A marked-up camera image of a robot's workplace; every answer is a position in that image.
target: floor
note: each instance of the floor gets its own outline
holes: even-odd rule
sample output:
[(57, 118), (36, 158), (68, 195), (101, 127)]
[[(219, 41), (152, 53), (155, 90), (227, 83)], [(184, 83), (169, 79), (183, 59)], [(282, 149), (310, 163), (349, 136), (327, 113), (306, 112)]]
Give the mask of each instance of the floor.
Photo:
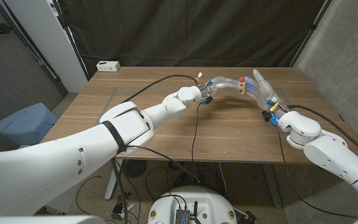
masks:
[[(52, 111), (60, 117), (65, 108), (70, 105), (76, 95), (69, 94), (63, 101)], [(165, 161), (147, 161), (146, 172), (135, 179), (130, 179), (139, 193), (141, 209), (140, 222), (145, 223), (147, 220), (152, 198), (145, 187), (146, 175), (156, 167), (165, 167), (168, 172), (168, 182), (170, 188), (173, 188), (174, 181), (181, 175), (180, 170), (171, 170), (168, 162)], [(219, 192), (219, 185), (216, 183), (217, 178), (211, 173), (219, 175), (219, 166), (216, 163), (197, 163), (196, 167), (186, 164), (189, 169), (205, 169), (204, 183), (209, 183), (209, 188)], [(304, 204), (291, 188), (284, 165), (273, 165), (276, 180), (283, 201), (283, 208), (275, 208), (272, 203), (267, 182), (259, 164), (222, 164), (223, 173), (227, 183), (227, 197), (236, 208), (243, 212), (251, 211), (261, 223), (354, 223), (357, 219), (338, 217), (317, 211)], [(111, 219), (112, 209), (115, 206), (119, 191), (116, 191), (112, 199), (106, 201), (104, 193), (108, 183), (112, 166), (110, 163), (105, 164), (86, 180), (92, 178), (80, 189), (78, 194), (78, 205), (82, 210), (103, 218)], [(329, 210), (346, 215), (358, 216), (358, 193), (339, 177), (321, 170), (316, 166), (295, 166), (288, 165), (288, 172), (291, 182), (296, 191), (307, 202)], [(131, 210), (135, 216), (139, 215), (139, 199), (129, 182), (121, 174), (124, 190), (130, 192), (129, 203), (135, 202), (136, 206)], [(147, 183), (153, 197), (164, 194), (168, 190), (167, 176), (161, 168), (150, 173)], [(80, 211), (74, 200), (69, 215), (86, 215)], [(131, 223), (136, 222), (136, 218), (130, 215)]]

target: table leg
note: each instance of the table leg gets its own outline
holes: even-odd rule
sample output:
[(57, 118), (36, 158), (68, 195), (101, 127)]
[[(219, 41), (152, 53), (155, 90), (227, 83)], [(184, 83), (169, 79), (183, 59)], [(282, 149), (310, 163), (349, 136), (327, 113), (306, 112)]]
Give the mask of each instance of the table leg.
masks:
[[(122, 159), (117, 159), (118, 163), (122, 164)], [(114, 172), (111, 171), (109, 183), (107, 184), (106, 193), (104, 194), (104, 199), (110, 200), (112, 197), (112, 191), (114, 190), (114, 186), (116, 185), (116, 176), (114, 175)]]
[(262, 164), (262, 168), (264, 170), (270, 194), (272, 195), (273, 205), (276, 208), (281, 208), (282, 203), (280, 198), (280, 192), (278, 191), (277, 181), (273, 171), (273, 165)]

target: black strap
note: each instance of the black strap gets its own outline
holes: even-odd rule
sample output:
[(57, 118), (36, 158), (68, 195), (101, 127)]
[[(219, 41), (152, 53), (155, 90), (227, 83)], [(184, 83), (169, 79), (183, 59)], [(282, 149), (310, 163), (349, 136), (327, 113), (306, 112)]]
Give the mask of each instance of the black strap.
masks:
[(103, 121), (102, 124), (105, 125), (105, 127), (110, 131), (112, 137), (116, 140), (118, 145), (117, 154), (125, 152), (127, 150), (127, 146), (124, 144), (124, 140), (122, 140), (122, 137), (119, 135), (116, 127), (114, 127), (110, 121)]

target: wooden table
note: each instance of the wooden table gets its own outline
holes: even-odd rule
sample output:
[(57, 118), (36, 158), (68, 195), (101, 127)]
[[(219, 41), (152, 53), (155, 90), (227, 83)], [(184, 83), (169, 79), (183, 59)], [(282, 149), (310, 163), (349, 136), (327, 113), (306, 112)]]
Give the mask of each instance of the wooden table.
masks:
[[(69, 136), (98, 124), (100, 116), (118, 105), (140, 88), (172, 74), (197, 76), (203, 73), (200, 82), (216, 76), (238, 79), (252, 75), (253, 68), (209, 68), (209, 67), (121, 67), (118, 72), (96, 72), (50, 130), (45, 141)], [(313, 108), (335, 121), (357, 140), (350, 127), (324, 99), (320, 92), (297, 68), (258, 68), (273, 86), (279, 97), (287, 104), (298, 104)], [(164, 80), (144, 91), (132, 101), (146, 109), (161, 103), (170, 93), (194, 82), (183, 77)], [(176, 161), (191, 160), (197, 104), (191, 105), (178, 119), (167, 121), (155, 132), (147, 147), (161, 152)], [(320, 117), (305, 111), (301, 114), (318, 121), (322, 128), (347, 140), (334, 127)], [(208, 105), (201, 105), (198, 112), (198, 130), (194, 146), (195, 161), (283, 163), (275, 128), (262, 119), (257, 103), (247, 95), (235, 91), (219, 91)], [(282, 134), (284, 155), (288, 163), (310, 164), (303, 151), (292, 148)], [(358, 148), (347, 141), (349, 148), (358, 155)], [(149, 151), (140, 150), (127, 159), (164, 160)]]

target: transparent robotic hand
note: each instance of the transparent robotic hand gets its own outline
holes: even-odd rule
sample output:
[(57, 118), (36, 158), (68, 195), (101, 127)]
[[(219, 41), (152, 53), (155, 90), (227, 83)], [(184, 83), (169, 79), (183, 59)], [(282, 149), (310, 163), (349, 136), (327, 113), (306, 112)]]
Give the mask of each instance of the transparent robotic hand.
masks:
[(273, 102), (282, 102), (280, 97), (277, 96), (272, 86), (266, 81), (260, 72), (256, 69), (253, 71), (255, 80), (245, 77), (247, 83), (247, 95), (252, 97), (257, 103), (260, 109), (268, 110), (271, 106), (266, 104), (268, 100)]
[(201, 96), (203, 100), (202, 104), (207, 104), (212, 100), (212, 96), (218, 90), (241, 90), (241, 87), (238, 85), (239, 81), (231, 78), (225, 77), (215, 77), (211, 79), (208, 83), (201, 84), (198, 88), (201, 91)]

